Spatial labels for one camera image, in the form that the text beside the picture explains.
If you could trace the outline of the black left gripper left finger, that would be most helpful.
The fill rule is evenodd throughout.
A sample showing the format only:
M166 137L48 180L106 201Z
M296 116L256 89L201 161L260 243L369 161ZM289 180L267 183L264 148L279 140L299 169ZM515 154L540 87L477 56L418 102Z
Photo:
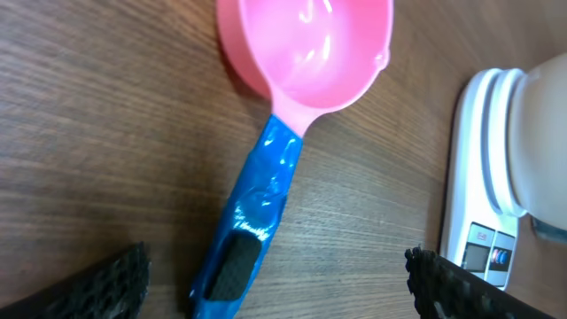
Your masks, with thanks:
M148 294L151 263L139 242L22 300L1 319L136 319Z

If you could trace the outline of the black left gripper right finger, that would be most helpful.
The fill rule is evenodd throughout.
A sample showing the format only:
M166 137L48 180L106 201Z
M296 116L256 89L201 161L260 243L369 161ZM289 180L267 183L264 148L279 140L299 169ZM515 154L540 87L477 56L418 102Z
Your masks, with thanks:
M421 247L407 249L408 290L422 318L551 319L521 300Z

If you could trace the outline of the pink scoop with blue handle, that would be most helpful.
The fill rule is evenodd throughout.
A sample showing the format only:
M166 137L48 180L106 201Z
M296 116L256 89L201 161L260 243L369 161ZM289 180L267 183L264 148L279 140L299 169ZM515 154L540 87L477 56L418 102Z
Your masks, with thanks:
M392 0L220 0L222 48L271 114L189 293L191 318L231 318L283 216L309 126L352 105L390 59Z

